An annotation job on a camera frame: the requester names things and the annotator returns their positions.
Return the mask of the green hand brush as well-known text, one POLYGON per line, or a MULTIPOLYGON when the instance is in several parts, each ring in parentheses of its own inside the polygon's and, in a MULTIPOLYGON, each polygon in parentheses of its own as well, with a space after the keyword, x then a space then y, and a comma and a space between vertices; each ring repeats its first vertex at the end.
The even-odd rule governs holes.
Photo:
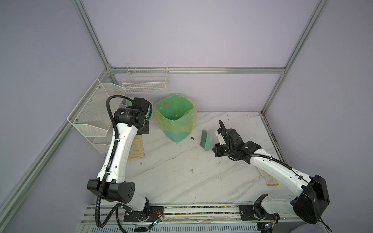
POLYGON ((210 151, 214 147, 212 144, 212 137, 205 129, 202 130, 200 146, 204 151, 210 151))

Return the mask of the green plastic dustpan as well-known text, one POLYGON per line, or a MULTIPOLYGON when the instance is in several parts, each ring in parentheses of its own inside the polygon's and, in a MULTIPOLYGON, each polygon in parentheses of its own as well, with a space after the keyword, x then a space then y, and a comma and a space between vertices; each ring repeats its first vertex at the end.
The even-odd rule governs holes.
MULTIPOLYGON (((132 101, 134 100, 134 97, 129 97, 129 99, 130 99, 130 101, 126 100, 126 104, 125 104, 126 106, 132 105, 132 101)), ((149 103, 150 103, 150 105, 149 105, 148 112, 147 112, 147 115, 146 115, 147 120, 151 120, 152 116, 153 116, 153 102, 150 101, 149 103)))

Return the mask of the robot right arm white black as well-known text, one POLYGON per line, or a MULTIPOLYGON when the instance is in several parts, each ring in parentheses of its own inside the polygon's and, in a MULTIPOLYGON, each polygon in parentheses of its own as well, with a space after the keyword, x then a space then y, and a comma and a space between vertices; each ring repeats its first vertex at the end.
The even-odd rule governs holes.
POLYGON ((262 230, 273 228, 279 221, 280 214, 296 215, 308 224, 323 222, 322 214, 330 204, 325 179, 320 175, 310 176, 300 172, 286 163, 274 158, 260 145, 253 141, 244 142, 234 129, 227 129, 219 121, 216 136, 219 143, 212 149, 216 157, 227 156, 230 160, 244 161, 272 176, 287 187, 292 194, 284 197, 271 197, 262 194, 247 211, 241 205, 241 217, 255 220, 269 220, 262 230))

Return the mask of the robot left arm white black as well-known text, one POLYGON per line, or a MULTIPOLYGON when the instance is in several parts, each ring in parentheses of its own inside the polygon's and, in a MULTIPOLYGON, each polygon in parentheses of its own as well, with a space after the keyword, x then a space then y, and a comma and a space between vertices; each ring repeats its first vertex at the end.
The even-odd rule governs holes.
POLYGON ((113 134, 105 162, 96 179, 87 183, 87 189, 96 196, 95 224, 103 228, 120 207, 133 213, 139 221, 150 216, 150 202, 139 195, 134 182, 125 179, 125 170, 131 145, 136 136, 149 133, 152 105, 144 98, 132 100, 113 95, 106 100, 106 109, 113 134))

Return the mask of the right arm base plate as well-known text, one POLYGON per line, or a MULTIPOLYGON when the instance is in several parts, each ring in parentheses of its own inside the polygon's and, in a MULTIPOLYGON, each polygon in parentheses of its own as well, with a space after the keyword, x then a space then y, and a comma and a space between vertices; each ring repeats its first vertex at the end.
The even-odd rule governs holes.
POLYGON ((280 219, 278 213, 269 214, 259 205, 239 205, 241 220, 274 220, 280 219))

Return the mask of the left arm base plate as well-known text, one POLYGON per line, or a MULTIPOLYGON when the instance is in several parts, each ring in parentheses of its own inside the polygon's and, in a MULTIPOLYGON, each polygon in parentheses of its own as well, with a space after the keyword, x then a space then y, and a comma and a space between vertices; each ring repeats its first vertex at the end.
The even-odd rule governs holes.
POLYGON ((149 206, 141 212, 131 211, 125 212, 123 221, 124 222, 154 222, 159 219, 164 213, 163 206, 149 206))

